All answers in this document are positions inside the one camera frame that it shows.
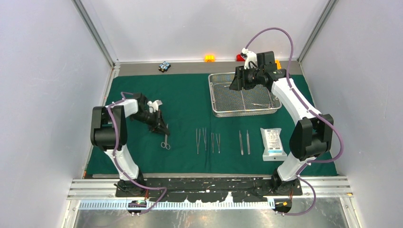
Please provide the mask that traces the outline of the steel scissors blade pair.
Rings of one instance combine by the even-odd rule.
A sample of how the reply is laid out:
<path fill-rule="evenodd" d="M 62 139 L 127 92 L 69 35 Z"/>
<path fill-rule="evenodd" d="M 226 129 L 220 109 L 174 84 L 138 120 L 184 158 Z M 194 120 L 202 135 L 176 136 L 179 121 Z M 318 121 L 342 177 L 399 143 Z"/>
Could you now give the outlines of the steel scissors blade pair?
<path fill-rule="evenodd" d="M 167 134 L 164 136 L 164 141 L 161 142 L 161 147 L 164 148 L 164 149 L 166 149 L 166 150 L 170 150 L 170 149 L 171 149 L 171 146 L 170 146 L 170 144 L 168 143 L 168 135 L 167 135 Z"/>

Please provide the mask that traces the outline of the metal mesh tray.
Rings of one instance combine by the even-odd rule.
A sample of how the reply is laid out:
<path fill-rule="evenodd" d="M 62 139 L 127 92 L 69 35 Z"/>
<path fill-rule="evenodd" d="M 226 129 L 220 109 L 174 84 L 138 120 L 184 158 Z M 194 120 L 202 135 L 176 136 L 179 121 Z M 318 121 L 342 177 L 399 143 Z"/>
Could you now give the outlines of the metal mesh tray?
<path fill-rule="evenodd" d="M 233 79 L 234 73 L 218 73 L 208 76 L 211 106 L 216 117 L 274 114 L 282 107 L 280 100 L 261 85 L 251 90 L 230 90 L 229 85 Z M 251 103 L 272 103 L 275 108 L 264 108 L 251 105 Z"/>

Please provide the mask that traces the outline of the long steel forceps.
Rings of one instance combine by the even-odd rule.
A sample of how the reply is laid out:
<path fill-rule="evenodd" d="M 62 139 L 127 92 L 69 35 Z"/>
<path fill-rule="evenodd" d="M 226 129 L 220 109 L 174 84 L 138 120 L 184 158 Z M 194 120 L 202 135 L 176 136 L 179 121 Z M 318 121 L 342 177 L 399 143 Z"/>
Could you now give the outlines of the long steel forceps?
<path fill-rule="evenodd" d="M 197 154 L 199 154 L 200 138 L 201 138 L 201 129 L 196 129 L 196 147 L 197 147 Z"/>

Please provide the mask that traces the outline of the green surgical cloth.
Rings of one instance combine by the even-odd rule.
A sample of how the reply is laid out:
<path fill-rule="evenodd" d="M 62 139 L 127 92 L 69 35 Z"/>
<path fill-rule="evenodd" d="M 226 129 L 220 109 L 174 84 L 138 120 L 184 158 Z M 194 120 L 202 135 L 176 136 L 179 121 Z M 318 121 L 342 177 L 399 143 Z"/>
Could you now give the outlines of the green surgical cloth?
<path fill-rule="evenodd" d="M 143 173 L 223 173 L 272 174 L 278 161 L 263 161 L 264 145 L 260 128 L 281 128 L 281 141 L 290 152 L 289 139 L 295 128 L 285 108 L 274 114 L 216 117 L 212 113 L 207 74 L 121 76 L 113 80 L 107 103 L 121 99 L 121 92 L 142 93 L 150 100 L 161 100 L 163 119 L 169 125 L 170 150 L 161 147 L 164 136 L 152 133 L 139 121 L 127 121 L 128 148 Z M 207 129 L 207 151 L 202 129 Z M 197 154 L 196 129 L 201 129 Z M 239 130 L 244 155 L 240 153 Z M 250 155 L 247 151 L 247 130 Z M 214 154 L 211 152 L 214 133 Z M 221 135 L 218 153 L 216 134 Z"/>

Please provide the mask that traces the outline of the steel spatula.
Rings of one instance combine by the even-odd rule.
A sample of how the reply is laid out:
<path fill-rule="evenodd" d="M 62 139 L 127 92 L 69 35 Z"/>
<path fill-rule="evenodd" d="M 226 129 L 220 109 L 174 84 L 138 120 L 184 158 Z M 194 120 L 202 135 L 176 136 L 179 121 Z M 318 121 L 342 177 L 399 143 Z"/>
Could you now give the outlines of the steel spatula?
<path fill-rule="evenodd" d="M 203 132 L 204 148 L 205 151 L 207 151 L 207 129 L 203 128 L 202 132 Z"/>

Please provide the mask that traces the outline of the steel scalpel handle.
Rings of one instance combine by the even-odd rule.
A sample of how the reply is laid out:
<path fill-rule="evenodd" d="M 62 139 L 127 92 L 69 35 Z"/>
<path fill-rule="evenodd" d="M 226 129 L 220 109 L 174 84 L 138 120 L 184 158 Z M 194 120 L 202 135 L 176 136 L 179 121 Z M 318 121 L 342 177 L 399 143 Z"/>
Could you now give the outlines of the steel scalpel handle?
<path fill-rule="evenodd" d="M 247 130 L 247 151 L 248 151 L 248 155 L 250 155 L 250 137 L 249 137 L 249 131 Z"/>
<path fill-rule="evenodd" d="M 240 153 L 243 156 L 244 155 L 244 150 L 243 150 L 243 140 L 242 140 L 241 130 L 239 130 L 239 141 L 240 141 Z"/>

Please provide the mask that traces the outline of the thin steel tweezers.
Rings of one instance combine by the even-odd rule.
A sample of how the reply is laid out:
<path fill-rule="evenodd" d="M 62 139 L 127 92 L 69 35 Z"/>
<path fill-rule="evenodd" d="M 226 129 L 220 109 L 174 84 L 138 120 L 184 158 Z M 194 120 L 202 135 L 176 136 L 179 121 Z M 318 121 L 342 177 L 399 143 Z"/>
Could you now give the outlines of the thin steel tweezers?
<path fill-rule="evenodd" d="M 216 142 L 217 142 L 218 153 L 220 153 L 221 152 L 221 150 L 220 150 L 221 135 L 220 134 L 216 134 Z"/>

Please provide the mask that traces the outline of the white paper packet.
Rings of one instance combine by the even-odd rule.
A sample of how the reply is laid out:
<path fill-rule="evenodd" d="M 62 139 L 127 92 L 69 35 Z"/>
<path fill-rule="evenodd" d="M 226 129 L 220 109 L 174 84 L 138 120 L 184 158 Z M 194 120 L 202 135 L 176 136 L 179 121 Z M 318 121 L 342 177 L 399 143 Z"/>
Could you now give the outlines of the white paper packet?
<path fill-rule="evenodd" d="M 280 133 L 281 128 L 260 128 L 262 135 L 262 141 L 264 145 L 264 152 L 262 159 L 265 162 L 283 162 L 285 161 L 287 154 L 284 151 Z"/>

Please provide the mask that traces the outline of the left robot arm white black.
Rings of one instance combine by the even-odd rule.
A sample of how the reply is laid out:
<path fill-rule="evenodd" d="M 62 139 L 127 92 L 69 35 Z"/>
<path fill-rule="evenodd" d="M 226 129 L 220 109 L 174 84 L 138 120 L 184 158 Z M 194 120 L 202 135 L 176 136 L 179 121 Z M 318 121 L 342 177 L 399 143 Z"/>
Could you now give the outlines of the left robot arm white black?
<path fill-rule="evenodd" d="M 147 187 L 139 166 L 134 162 L 128 148 L 126 120 L 135 120 L 148 126 L 152 133 L 170 135 L 168 124 L 163 119 L 161 100 L 151 101 L 142 93 L 121 92 L 121 100 L 92 110 L 90 141 L 101 149 L 118 171 L 116 187 L 139 197 L 145 190 L 163 190 L 162 187 Z"/>

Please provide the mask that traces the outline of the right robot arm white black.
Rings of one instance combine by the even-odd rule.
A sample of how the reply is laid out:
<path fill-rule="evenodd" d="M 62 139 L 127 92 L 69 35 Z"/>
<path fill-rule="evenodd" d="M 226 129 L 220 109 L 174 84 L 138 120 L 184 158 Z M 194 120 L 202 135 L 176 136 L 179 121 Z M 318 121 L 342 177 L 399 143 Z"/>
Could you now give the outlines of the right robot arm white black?
<path fill-rule="evenodd" d="M 295 128 L 289 140 L 290 153 L 271 176 L 271 191 L 283 195 L 295 186 L 300 173 L 331 148 L 334 119 L 321 114 L 296 87 L 286 69 L 279 69 L 274 52 L 241 51 L 243 66 L 235 69 L 230 90 L 250 90 L 262 85 L 276 96 L 292 117 Z"/>

